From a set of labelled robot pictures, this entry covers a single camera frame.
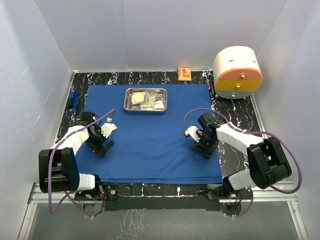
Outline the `blue surgical drape cloth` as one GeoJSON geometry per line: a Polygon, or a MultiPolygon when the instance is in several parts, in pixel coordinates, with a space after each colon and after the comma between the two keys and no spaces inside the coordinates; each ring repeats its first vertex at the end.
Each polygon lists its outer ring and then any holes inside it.
{"type": "Polygon", "coordinates": [[[106,183],[217,184],[222,181],[219,154],[210,159],[193,149],[184,126],[197,126],[211,107],[206,84],[165,84],[167,108],[162,114],[130,113],[124,109],[128,85],[92,85],[85,111],[101,117],[111,109],[117,126],[114,145],[104,157],[83,145],[75,159],[83,174],[96,174],[106,183]]]}

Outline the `pink cylindrical tissue phantom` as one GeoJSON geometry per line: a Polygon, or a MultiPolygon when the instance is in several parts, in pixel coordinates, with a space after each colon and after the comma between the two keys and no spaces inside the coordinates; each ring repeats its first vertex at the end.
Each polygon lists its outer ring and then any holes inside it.
{"type": "Polygon", "coordinates": [[[225,99],[242,99],[261,85],[263,74],[253,49],[230,46],[221,50],[213,61],[215,93],[225,99]]]}

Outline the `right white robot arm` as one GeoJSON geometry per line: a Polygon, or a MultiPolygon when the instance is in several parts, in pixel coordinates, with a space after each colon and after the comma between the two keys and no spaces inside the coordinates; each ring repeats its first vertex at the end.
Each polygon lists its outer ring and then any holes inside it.
{"type": "Polygon", "coordinates": [[[230,199],[242,189],[259,187],[266,189],[292,174],[292,168],[280,142],[274,138],[262,138],[236,130],[224,120],[214,120],[210,113],[198,119],[201,128],[190,126],[186,137],[194,139],[193,149],[206,158],[212,158],[219,142],[224,142],[242,152],[248,159],[248,168],[223,178],[215,190],[230,199]]]}

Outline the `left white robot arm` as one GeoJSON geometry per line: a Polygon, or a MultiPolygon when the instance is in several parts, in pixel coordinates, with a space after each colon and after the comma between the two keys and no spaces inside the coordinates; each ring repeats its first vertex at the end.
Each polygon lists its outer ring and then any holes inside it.
{"type": "Polygon", "coordinates": [[[85,111],[58,143],[39,152],[39,186],[43,193],[85,191],[93,200],[103,195],[104,188],[98,175],[80,173],[76,161],[77,152],[83,145],[102,158],[115,144],[113,140],[106,141],[118,127],[111,117],[104,124],[101,121],[95,113],[85,111]]]}

